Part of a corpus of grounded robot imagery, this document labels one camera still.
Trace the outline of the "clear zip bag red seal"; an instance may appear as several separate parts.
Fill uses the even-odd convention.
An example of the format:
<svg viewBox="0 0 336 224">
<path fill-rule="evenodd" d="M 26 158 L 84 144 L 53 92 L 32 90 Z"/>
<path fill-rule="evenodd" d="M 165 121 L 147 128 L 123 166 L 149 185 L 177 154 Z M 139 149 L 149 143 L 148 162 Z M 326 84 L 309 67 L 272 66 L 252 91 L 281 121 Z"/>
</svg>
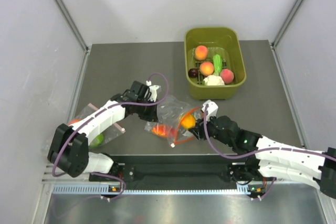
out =
<svg viewBox="0 0 336 224">
<path fill-rule="evenodd" d="M 196 120 L 200 119 L 203 116 L 200 107 L 191 106 L 186 102 L 178 100 L 172 95 L 168 95 L 162 103 L 157 105 L 157 115 L 159 120 L 157 122 L 147 122 L 144 129 L 147 132 L 153 134 L 151 130 L 154 126 L 158 124 L 165 124 L 175 128 L 176 135 L 174 137 L 160 137 L 167 140 L 168 145 L 174 148 L 176 145 L 188 142 L 194 138 L 194 135 L 192 133 L 181 127 L 181 119 L 184 115 L 188 114 L 192 114 Z"/>
</svg>

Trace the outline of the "fake orange yellow mango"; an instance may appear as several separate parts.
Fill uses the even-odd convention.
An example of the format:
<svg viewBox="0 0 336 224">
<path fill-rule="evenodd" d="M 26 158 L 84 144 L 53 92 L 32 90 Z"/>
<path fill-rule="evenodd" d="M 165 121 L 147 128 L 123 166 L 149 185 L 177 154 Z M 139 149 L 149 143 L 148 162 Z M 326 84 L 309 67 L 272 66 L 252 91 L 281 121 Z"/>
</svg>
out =
<svg viewBox="0 0 336 224">
<path fill-rule="evenodd" d="M 180 121 L 181 127 L 186 130 L 193 128 L 196 125 L 196 119 L 192 114 L 184 115 Z"/>
</svg>

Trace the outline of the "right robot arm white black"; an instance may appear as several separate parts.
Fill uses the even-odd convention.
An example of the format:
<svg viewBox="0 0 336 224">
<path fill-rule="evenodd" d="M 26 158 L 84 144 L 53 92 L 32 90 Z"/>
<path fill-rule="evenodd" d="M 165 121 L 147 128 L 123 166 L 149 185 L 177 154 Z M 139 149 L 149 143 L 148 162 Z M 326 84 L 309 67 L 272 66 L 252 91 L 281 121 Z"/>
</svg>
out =
<svg viewBox="0 0 336 224">
<path fill-rule="evenodd" d="M 211 138 L 232 148 L 234 160 L 245 158 L 245 174 L 252 180 L 260 176 L 286 179 L 310 185 L 330 198 L 335 198 L 335 148 L 312 151 L 269 139 L 241 129 L 227 116 L 198 119 L 185 128 L 198 140 Z"/>
</svg>

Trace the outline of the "fake green cucumber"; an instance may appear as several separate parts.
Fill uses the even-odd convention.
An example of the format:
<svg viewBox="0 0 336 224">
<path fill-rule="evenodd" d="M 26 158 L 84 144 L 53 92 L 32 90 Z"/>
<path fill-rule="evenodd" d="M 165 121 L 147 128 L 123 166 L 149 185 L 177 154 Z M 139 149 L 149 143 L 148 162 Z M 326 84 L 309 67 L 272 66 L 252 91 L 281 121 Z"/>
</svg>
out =
<svg viewBox="0 0 336 224">
<path fill-rule="evenodd" d="M 214 75 L 219 76 L 223 69 L 223 60 L 219 54 L 213 56 Z"/>
</svg>

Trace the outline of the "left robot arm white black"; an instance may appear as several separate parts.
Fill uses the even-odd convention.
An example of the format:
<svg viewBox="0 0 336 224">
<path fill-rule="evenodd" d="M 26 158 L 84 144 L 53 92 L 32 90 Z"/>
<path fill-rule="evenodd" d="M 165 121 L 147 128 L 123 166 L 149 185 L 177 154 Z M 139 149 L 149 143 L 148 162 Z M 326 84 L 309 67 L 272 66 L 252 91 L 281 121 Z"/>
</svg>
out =
<svg viewBox="0 0 336 224">
<path fill-rule="evenodd" d="M 129 115 L 137 114 L 147 122 L 158 121 L 157 101 L 161 87 L 151 81 L 134 81 L 131 88 L 114 95 L 104 106 L 77 123 L 59 125 L 54 133 L 47 159 L 70 177 L 82 173 L 101 173 L 114 180 L 119 168 L 112 158 L 102 153 L 92 153 L 93 140 L 115 123 Z"/>
</svg>

